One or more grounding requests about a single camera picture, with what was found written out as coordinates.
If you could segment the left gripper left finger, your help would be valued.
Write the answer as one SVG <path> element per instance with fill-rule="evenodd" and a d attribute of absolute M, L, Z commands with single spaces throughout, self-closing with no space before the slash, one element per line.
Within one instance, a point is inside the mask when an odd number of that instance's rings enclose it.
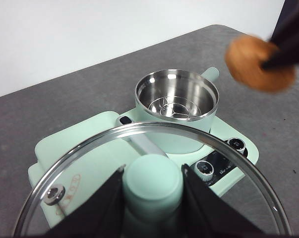
<path fill-rule="evenodd" d="M 119 238 L 124 198 L 120 166 L 92 196 L 44 234 L 45 238 Z"/>

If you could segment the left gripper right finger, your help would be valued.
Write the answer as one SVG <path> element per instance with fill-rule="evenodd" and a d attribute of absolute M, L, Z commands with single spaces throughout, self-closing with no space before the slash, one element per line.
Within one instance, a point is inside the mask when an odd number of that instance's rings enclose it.
<path fill-rule="evenodd" d="M 187 165 L 183 176 L 183 214 L 188 238 L 255 238 L 265 233 L 219 198 Z"/>

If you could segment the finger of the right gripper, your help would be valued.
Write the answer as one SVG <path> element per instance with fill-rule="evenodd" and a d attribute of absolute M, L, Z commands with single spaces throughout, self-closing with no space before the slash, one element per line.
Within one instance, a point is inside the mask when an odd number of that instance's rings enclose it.
<path fill-rule="evenodd" d="M 286 0 L 269 40 L 280 49 L 299 46 L 299 0 Z"/>
<path fill-rule="evenodd" d="M 261 64 L 262 69 L 274 69 L 299 63 L 299 28 L 280 30 L 270 40 L 279 48 L 268 60 Z"/>

